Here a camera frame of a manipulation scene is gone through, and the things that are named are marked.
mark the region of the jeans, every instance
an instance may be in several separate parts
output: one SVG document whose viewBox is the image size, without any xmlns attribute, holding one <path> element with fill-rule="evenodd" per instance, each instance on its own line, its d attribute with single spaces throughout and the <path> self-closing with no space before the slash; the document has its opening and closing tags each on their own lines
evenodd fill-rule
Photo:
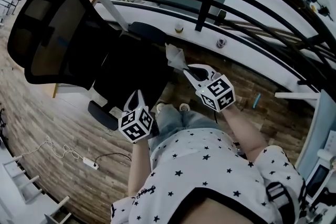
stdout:
<svg viewBox="0 0 336 224">
<path fill-rule="evenodd" d="M 160 135 L 149 140 L 151 154 L 158 145 L 181 130 L 199 128 L 221 130 L 216 122 L 210 120 L 206 116 L 195 111 L 179 112 L 171 104 L 165 105 L 162 108 L 156 122 L 159 126 Z"/>
</svg>

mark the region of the shoe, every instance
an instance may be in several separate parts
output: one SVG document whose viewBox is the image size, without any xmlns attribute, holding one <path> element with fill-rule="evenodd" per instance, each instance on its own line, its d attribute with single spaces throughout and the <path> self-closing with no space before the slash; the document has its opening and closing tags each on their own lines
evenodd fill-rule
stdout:
<svg viewBox="0 0 336 224">
<path fill-rule="evenodd" d="M 165 103 L 159 103 L 159 104 L 157 104 L 156 111 L 157 111 L 158 114 L 161 112 L 161 110 L 163 109 L 163 107 L 165 105 L 166 105 Z"/>
<path fill-rule="evenodd" d="M 188 104 L 182 103 L 180 104 L 179 111 L 190 111 L 190 106 Z"/>
</svg>

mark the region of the black screen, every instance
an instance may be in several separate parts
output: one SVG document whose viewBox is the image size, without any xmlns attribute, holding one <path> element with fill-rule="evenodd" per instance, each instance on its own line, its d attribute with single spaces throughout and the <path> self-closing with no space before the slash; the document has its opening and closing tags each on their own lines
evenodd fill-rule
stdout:
<svg viewBox="0 0 336 224">
<path fill-rule="evenodd" d="M 329 173 L 328 168 L 325 168 L 324 166 L 319 165 L 315 174 L 313 175 L 313 178 L 311 179 L 311 181 L 309 181 L 307 185 L 307 194 L 310 197 L 313 197 L 316 194 L 316 192 L 321 187 L 323 181 L 327 177 L 328 173 Z"/>
</svg>

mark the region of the metal frame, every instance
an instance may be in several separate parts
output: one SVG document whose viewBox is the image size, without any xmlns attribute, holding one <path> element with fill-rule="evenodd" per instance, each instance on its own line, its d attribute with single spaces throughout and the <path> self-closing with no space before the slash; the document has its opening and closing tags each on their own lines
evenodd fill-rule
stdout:
<svg viewBox="0 0 336 224">
<path fill-rule="evenodd" d="M 196 0 L 202 3 L 201 8 L 198 10 L 194 7 L 189 7 L 179 3 L 174 3 L 166 0 L 143 0 L 154 2 L 158 4 L 163 4 L 171 7 L 175 7 L 181 10 L 185 10 L 196 15 L 196 18 L 184 16 L 179 13 L 171 12 L 161 8 L 148 7 L 145 5 L 139 5 L 128 2 L 112 1 L 115 5 L 129 6 L 135 8 L 141 8 L 150 10 L 157 13 L 167 14 L 169 16 L 174 16 L 188 22 L 195 23 L 195 30 L 201 31 L 202 27 L 209 28 L 216 32 L 219 32 L 225 36 L 233 38 L 234 40 L 243 43 L 246 46 L 257 50 L 258 52 L 269 57 L 276 63 L 280 64 L 299 78 L 301 81 L 306 81 L 307 85 L 313 90 L 317 91 L 320 89 L 325 89 L 329 95 L 336 100 L 336 86 L 330 81 L 335 81 L 336 72 L 333 70 L 327 60 L 336 62 L 336 39 L 330 33 L 328 28 L 320 20 L 320 18 L 308 7 L 302 0 L 283 0 L 290 7 L 293 8 L 301 17 L 303 17 L 318 33 L 317 36 L 312 38 L 305 37 L 298 29 L 296 29 L 291 23 L 284 20 L 280 15 L 273 12 L 271 9 L 262 5 L 261 3 L 255 0 L 242 0 L 246 3 L 249 3 L 255 6 L 257 9 L 265 12 L 286 28 L 289 29 L 293 34 L 290 39 L 286 38 L 285 34 L 278 33 L 275 29 L 268 27 L 264 24 L 261 24 L 257 19 L 251 18 L 232 7 L 228 7 L 222 3 L 216 2 L 214 0 Z M 232 13 L 243 20 L 246 20 L 252 24 L 252 27 L 257 27 L 258 31 L 253 31 L 253 28 L 248 29 L 244 25 L 238 25 L 235 22 L 231 22 L 222 18 L 219 18 L 216 15 L 209 14 L 209 9 L 211 6 L 215 6 L 222 10 L 225 10 L 229 13 Z M 205 22 L 205 19 L 209 18 L 216 22 L 219 22 L 229 29 L 238 31 L 247 35 L 248 38 L 239 37 L 229 31 L 226 31 L 220 27 L 209 24 Z M 278 46 L 271 42 L 267 42 L 260 36 L 269 35 L 285 45 L 285 47 Z M 322 63 L 316 63 L 314 60 L 306 57 L 300 52 L 302 49 L 308 49 L 312 51 Z"/>
</svg>

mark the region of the black office chair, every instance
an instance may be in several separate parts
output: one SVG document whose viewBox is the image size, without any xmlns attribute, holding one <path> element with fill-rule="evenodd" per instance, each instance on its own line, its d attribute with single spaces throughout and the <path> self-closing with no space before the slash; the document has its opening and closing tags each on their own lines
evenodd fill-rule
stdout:
<svg viewBox="0 0 336 224">
<path fill-rule="evenodd" d="M 141 26 L 148 35 L 121 35 L 89 0 L 28 0 L 13 26 L 8 52 L 25 68 L 30 83 L 67 83 L 89 90 L 95 81 L 94 89 L 108 103 L 100 107 L 91 101 L 88 110 L 116 130 L 118 122 L 110 110 L 122 109 L 136 89 L 153 107 L 172 72 L 165 53 L 150 42 L 163 45 L 165 33 L 141 23 L 131 25 L 130 32 L 134 29 L 135 34 Z"/>
</svg>

